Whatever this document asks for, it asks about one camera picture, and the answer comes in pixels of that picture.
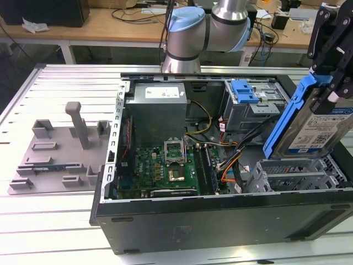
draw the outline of electronic equipment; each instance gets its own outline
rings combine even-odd
[[[282,15],[282,14],[275,13],[274,18],[272,19],[272,22],[271,22],[271,27],[273,29],[284,30],[287,25],[288,19],[289,19],[288,15]]]
[[[91,218],[115,254],[312,240],[352,213],[342,144],[315,159],[263,153],[296,90],[287,76],[120,76]]]
[[[281,0],[281,10],[288,12],[291,8],[298,8],[302,1],[301,0]]]
[[[272,158],[314,158],[330,153],[353,127],[353,1],[318,11],[308,49],[311,73],[303,78],[268,138]]]
[[[2,0],[0,15],[8,25],[33,23],[82,27],[89,16],[88,0]]]

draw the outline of robotic arm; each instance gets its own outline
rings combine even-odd
[[[164,73],[201,72],[199,53],[238,51],[250,34],[247,0],[220,0],[211,15],[199,7],[175,10],[170,20]]]

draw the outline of metal table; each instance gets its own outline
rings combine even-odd
[[[71,125],[64,110],[69,100],[81,102],[87,125],[109,119],[119,72],[158,71],[155,66],[47,65],[30,74],[0,116],[0,264],[257,264],[260,259],[276,264],[353,263],[353,218],[310,242],[116,256],[101,229],[88,223],[93,192],[7,194],[33,136],[35,119],[50,119],[53,126]],[[282,74],[298,83],[308,69],[203,67],[202,71]]]

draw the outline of black cable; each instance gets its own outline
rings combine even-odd
[[[273,46],[274,46],[274,45],[278,42],[278,40],[279,40],[279,35],[278,35],[278,33],[277,33],[276,31],[274,31],[273,29],[271,29],[269,26],[264,25],[263,23],[260,23],[260,22],[258,22],[257,20],[255,21],[255,23],[257,24],[257,26],[254,27],[254,28],[257,29],[257,30],[259,31],[259,33],[260,33],[260,43],[259,43],[259,46],[258,46],[256,52],[254,53],[254,55],[253,55],[252,58],[250,59],[249,65],[250,65],[253,61],[261,61],[261,62],[263,62],[263,60],[257,60],[257,59],[255,59],[255,56],[258,54],[258,51],[260,50],[261,45],[263,45],[263,48],[262,48],[262,50],[261,50],[261,56],[264,55],[264,54],[263,54],[263,49],[264,49],[264,44],[265,44],[265,43],[268,44],[268,45],[270,45],[269,51],[265,54],[265,55],[268,55],[267,58],[266,58],[266,60],[265,60],[265,62],[264,62],[264,64],[266,64],[266,63],[267,63],[267,60],[271,57],[271,55],[272,55],[272,53],[273,53],[273,52],[271,52]],[[274,38],[273,41],[267,41],[267,40],[265,39],[263,27],[266,27],[266,28],[270,29],[271,31],[273,31],[273,32],[276,34],[276,36],[275,36],[275,38]]]
[[[170,27],[170,22],[172,20],[172,14],[173,14],[173,10],[174,10],[174,5],[175,5],[175,0],[172,0],[172,2],[170,3],[169,11],[168,11],[168,20],[166,20],[166,23],[168,23],[168,25],[166,27],[167,33],[165,35],[165,41],[166,42],[168,40],[169,27]]]
[[[259,46],[258,46],[256,52],[254,53],[254,55],[251,57],[251,59],[249,61],[249,66],[253,62],[255,56],[258,54],[258,51],[259,51],[259,49],[261,47],[261,44],[262,44],[262,41],[263,41],[263,33],[261,32],[260,28],[255,27],[255,29],[257,29],[259,31],[259,33],[260,33],[260,43],[259,43]]]
[[[12,41],[13,43],[15,43],[18,48],[21,49],[21,51],[28,57],[28,59],[29,59],[34,65],[36,65],[36,62],[35,62],[35,61],[27,54],[27,52],[25,52],[25,50],[7,33],[7,31],[4,29],[4,27],[1,25],[1,23],[0,23],[0,28],[3,30],[3,32],[6,34],[6,36],[9,37],[9,38],[11,39],[11,41]]]
[[[158,17],[160,15],[164,15],[164,14],[158,14],[158,15],[152,15],[150,17],[146,17],[146,18],[139,18],[139,19],[124,19],[124,18],[119,18],[117,16],[115,16],[115,13],[119,10],[122,10],[120,8],[114,10],[112,13],[111,13],[111,16],[117,20],[120,20],[120,21],[123,21],[123,22],[143,22],[143,20],[146,20],[146,19],[151,19],[151,18],[155,18],[155,17]]]
[[[158,63],[159,63],[159,65],[161,65],[161,47],[162,47],[163,35],[165,32],[165,29],[168,26],[167,24],[168,24],[168,18],[169,18],[169,11],[170,11],[170,9],[167,8],[167,10],[165,12],[165,22],[164,22],[163,30],[161,33],[161,38],[159,40],[159,45],[158,45]]]

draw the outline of power supply label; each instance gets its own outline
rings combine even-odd
[[[146,87],[146,98],[179,98],[177,87]]]
[[[337,125],[352,112],[352,108],[335,108],[329,115],[312,114],[289,146],[289,152],[307,153],[323,148],[337,132]]]

